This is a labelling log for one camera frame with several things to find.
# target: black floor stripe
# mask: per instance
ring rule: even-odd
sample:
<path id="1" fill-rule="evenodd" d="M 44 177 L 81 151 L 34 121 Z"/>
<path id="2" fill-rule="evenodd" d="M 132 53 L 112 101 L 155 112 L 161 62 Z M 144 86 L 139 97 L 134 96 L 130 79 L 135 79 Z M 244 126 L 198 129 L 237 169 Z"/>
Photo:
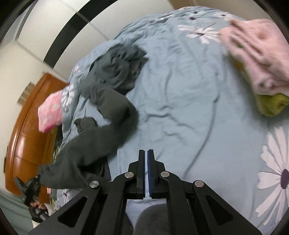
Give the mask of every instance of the black floor stripe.
<path id="1" fill-rule="evenodd" d="M 75 38 L 75 36 L 84 28 L 87 22 L 94 19 L 100 12 L 114 2 L 116 2 L 116 0 L 90 0 L 87 4 L 85 4 L 76 14 L 72 16 L 72 18 L 57 35 L 44 58 L 44 62 L 54 68 L 64 50 Z"/>

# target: bed sheet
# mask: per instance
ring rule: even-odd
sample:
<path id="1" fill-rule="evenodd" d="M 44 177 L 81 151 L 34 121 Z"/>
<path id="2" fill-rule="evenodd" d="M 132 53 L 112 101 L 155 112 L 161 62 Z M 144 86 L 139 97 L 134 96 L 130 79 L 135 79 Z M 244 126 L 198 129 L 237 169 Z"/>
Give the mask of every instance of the bed sheet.
<path id="1" fill-rule="evenodd" d="M 112 178 L 137 161 L 139 149 L 153 149 L 166 170 L 185 181 L 204 181 L 263 234 L 270 234 L 289 203 L 288 109 L 275 118 L 257 112 L 249 86 L 218 41 L 218 31 L 231 17 L 236 16 L 211 8 L 181 8 L 147 16 L 96 47 L 69 78 L 62 146 L 77 135 L 77 118 L 91 116 L 99 126 L 109 124 L 78 86 L 91 63 L 111 46 L 134 43 L 149 59 L 126 95 L 139 112 L 139 125 L 109 156 Z M 146 190 L 144 200 L 127 203 L 133 225 L 145 208 L 165 203 L 150 199 L 148 186 Z M 77 192 L 60 190 L 60 205 Z"/>

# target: headboard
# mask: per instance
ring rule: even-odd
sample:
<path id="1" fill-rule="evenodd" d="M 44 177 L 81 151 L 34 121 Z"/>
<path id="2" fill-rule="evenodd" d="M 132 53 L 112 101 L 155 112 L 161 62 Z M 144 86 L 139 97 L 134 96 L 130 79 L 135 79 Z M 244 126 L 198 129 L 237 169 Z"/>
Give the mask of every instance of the headboard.
<path id="1" fill-rule="evenodd" d="M 38 165 L 52 162 L 56 128 L 48 133 L 38 130 L 38 107 L 53 92 L 67 84 L 45 73 L 30 93 L 16 120 L 7 149 L 5 186 L 20 195 L 13 179 L 18 176 L 24 182 L 37 175 Z M 47 189 L 41 187 L 39 199 L 49 203 Z"/>

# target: pink pillow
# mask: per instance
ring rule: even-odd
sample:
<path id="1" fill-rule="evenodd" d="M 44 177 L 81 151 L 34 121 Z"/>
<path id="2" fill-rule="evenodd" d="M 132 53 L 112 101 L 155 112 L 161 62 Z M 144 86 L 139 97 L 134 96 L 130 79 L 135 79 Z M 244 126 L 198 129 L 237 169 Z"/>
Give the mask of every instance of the pink pillow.
<path id="1" fill-rule="evenodd" d="M 62 123 L 62 90 L 50 94 L 38 108 L 39 131 L 48 132 Z"/>

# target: triangular cutout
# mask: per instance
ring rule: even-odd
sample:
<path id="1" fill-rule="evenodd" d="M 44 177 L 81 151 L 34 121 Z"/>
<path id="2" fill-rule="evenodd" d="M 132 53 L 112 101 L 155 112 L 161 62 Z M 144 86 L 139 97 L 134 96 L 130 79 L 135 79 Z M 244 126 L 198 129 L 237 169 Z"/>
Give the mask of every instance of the triangular cutout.
<path id="1" fill-rule="evenodd" d="M 233 216 L 227 212 L 214 198 L 207 195 L 206 199 L 219 226 L 233 220 Z"/>
<path id="2" fill-rule="evenodd" d="M 66 212 L 58 217 L 58 221 L 67 225 L 70 228 L 73 228 L 78 221 L 78 218 L 85 206 L 87 197 L 82 197 L 76 202 L 72 207 L 70 207 Z"/>

